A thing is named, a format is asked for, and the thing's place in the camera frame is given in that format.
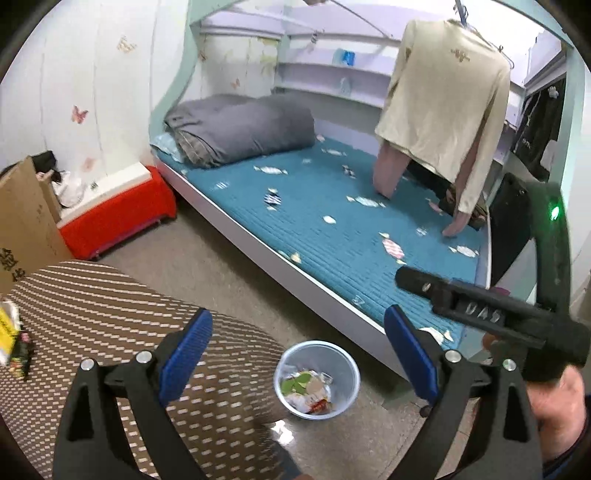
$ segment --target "blue mattress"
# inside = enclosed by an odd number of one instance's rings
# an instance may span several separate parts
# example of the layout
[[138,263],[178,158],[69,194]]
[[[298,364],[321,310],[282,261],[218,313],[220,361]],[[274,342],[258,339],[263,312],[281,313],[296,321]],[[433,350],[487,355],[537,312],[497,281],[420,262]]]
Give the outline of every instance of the blue mattress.
[[466,228],[455,239],[444,238],[450,217],[429,205],[437,202],[431,190],[403,178],[392,200],[384,199],[372,186],[375,157],[328,138],[305,150],[212,170],[160,151],[158,156],[265,244],[380,325],[385,309],[397,303],[417,327],[449,332],[445,348],[458,346],[462,325],[432,314],[425,300],[394,284],[403,262],[475,280],[480,234]]

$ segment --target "light blue pillowcase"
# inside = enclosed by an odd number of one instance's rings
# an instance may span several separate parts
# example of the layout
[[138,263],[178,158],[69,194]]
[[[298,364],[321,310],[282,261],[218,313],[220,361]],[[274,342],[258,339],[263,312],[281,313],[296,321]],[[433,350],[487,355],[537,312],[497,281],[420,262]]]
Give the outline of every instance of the light blue pillowcase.
[[165,132],[156,135],[156,137],[150,141],[150,145],[170,155],[174,161],[184,163],[184,155],[178,148],[177,142],[171,133]]

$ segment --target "beige sweatshirt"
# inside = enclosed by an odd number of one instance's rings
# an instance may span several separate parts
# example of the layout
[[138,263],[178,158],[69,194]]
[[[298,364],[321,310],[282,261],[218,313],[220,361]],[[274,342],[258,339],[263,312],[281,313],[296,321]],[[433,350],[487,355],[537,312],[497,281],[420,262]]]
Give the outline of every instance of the beige sweatshirt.
[[453,20],[411,20],[375,132],[453,182],[482,125],[459,204],[472,213],[501,136],[510,82],[509,63],[477,32]]

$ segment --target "green led light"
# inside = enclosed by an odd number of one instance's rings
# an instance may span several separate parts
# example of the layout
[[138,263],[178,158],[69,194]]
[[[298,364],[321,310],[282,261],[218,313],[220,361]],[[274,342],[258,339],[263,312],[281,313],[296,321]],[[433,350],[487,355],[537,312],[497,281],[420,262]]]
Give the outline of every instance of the green led light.
[[559,206],[554,207],[552,209],[552,211],[550,212],[550,220],[552,222],[554,222],[558,218],[559,214],[560,214],[560,207]]

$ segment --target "floor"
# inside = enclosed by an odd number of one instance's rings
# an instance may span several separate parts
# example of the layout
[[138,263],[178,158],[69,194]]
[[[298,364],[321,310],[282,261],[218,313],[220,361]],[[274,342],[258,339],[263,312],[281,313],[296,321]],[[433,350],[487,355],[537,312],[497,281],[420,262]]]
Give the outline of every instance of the floor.
[[[362,387],[347,412],[327,421],[290,417],[276,426],[283,441],[293,435],[285,447],[315,480],[385,480],[420,430],[417,404],[381,406],[401,384],[396,374],[267,276],[182,199],[176,220],[137,235],[101,261],[162,293],[248,320],[286,348],[321,339],[355,358]],[[456,467],[470,418],[467,411],[440,475]]]

